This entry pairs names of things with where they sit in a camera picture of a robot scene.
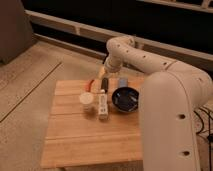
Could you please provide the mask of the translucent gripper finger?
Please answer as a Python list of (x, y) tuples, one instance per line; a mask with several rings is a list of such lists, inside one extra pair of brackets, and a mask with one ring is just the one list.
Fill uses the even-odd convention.
[(102, 78), (105, 74), (105, 69), (104, 67), (101, 67), (99, 72), (98, 72), (98, 78)]

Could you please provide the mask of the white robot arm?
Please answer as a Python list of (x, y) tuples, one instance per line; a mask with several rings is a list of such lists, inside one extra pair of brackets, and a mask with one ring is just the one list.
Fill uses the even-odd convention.
[(201, 171), (194, 111), (213, 96), (207, 72), (135, 47), (132, 36), (106, 43), (107, 73), (127, 62), (147, 74), (139, 93), (143, 171)]

